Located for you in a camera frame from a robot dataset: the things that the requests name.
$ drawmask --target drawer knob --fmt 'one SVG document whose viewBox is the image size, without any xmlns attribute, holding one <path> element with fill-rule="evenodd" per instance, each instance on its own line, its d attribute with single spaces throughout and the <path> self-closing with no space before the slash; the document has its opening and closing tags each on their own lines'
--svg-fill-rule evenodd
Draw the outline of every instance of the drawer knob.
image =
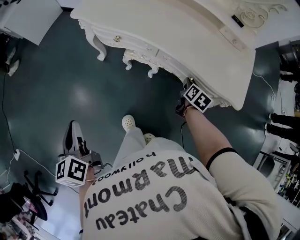
<svg viewBox="0 0 300 240">
<path fill-rule="evenodd" d="M 117 42 L 117 43 L 118 43 L 118 42 L 120 42 L 120 39 L 121 39 L 121 37 L 120 37 L 120 36 L 116 36 L 116 37 L 114 37 L 114 39 L 113 39 L 113 40 L 114 40 L 115 42 Z"/>
</svg>

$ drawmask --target table top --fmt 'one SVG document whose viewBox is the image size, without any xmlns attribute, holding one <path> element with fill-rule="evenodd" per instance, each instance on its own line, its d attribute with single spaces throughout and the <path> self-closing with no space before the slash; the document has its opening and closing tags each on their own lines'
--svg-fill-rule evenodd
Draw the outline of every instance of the table top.
<svg viewBox="0 0 300 240">
<path fill-rule="evenodd" d="M 18 6 L 19 5 L 14 2 L 0 8 L 0 29 L 8 30 L 5 28 L 5 24 Z"/>
<path fill-rule="evenodd" d="M 237 50 L 223 23 L 194 1 L 83 0 L 71 17 L 154 45 L 193 72 L 236 110 L 244 104 L 255 50 Z"/>
</svg>

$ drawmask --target carved table leg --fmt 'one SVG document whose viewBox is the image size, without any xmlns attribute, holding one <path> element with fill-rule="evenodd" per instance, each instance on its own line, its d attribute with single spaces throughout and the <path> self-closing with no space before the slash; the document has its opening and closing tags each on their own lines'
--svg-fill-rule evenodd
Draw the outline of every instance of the carved table leg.
<svg viewBox="0 0 300 240">
<path fill-rule="evenodd" d="M 130 70 L 132 67 L 132 63 L 130 61 L 131 61 L 131 59 L 129 59 L 125 55 L 123 56 L 123 62 L 127 65 L 126 70 Z"/>
<path fill-rule="evenodd" d="M 148 72 L 148 77 L 152 78 L 153 74 L 158 73 L 159 67 L 150 66 L 152 69 Z"/>
<path fill-rule="evenodd" d="M 103 43 L 97 38 L 93 30 L 90 28 L 90 25 L 85 21 L 79 20 L 79 25 L 81 29 L 85 30 L 85 36 L 88 40 L 89 44 L 91 44 L 94 48 L 96 48 L 100 54 L 97 56 L 97 59 L 103 61 L 106 57 L 106 49 Z"/>
</svg>

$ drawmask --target white ornate vanity table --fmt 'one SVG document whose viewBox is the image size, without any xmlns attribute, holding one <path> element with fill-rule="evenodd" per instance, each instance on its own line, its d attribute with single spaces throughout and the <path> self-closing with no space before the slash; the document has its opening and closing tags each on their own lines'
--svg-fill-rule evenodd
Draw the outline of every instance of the white ornate vanity table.
<svg viewBox="0 0 300 240">
<path fill-rule="evenodd" d="M 214 105 L 240 110 L 252 75 L 256 33 L 271 10 L 286 10 L 279 2 L 83 0 L 71 17 L 99 50 L 99 60 L 106 56 L 104 45 L 125 48 L 127 70 L 137 60 L 150 65 L 149 77 L 159 68 L 182 81 L 193 77 Z"/>
</svg>

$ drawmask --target white cube with marker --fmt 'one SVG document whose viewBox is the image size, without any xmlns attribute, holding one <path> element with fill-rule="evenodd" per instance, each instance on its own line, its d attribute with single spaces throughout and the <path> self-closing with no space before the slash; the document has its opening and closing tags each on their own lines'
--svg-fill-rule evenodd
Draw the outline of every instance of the white cube with marker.
<svg viewBox="0 0 300 240">
<path fill-rule="evenodd" d="M 89 164 L 68 156 L 56 164 L 55 181 L 71 188 L 82 186 L 85 183 Z"/>
<path fill-rule="evenodd" d="M 213 99 L 194 83 L 186 91 L 184 97 L 191 105 L 202 113 L 204 113 L 213 103 Z"/>
</svg>

